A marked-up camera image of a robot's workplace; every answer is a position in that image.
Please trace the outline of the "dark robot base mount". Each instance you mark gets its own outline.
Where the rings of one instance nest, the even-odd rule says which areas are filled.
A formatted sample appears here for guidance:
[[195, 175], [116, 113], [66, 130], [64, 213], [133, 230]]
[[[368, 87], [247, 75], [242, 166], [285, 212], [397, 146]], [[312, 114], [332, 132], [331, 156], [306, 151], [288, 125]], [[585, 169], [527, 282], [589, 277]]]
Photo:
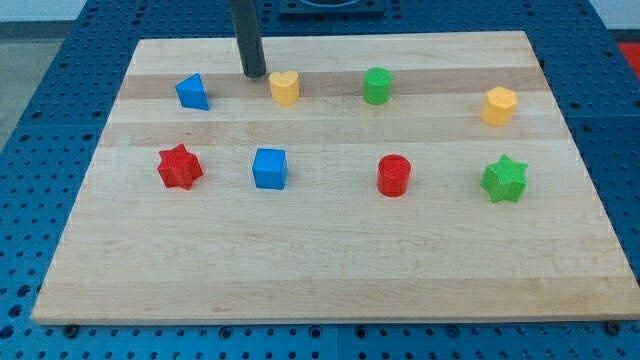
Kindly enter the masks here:
[[278, 0], [280, 15], [374, 14], [385, 12], [384, 0]]

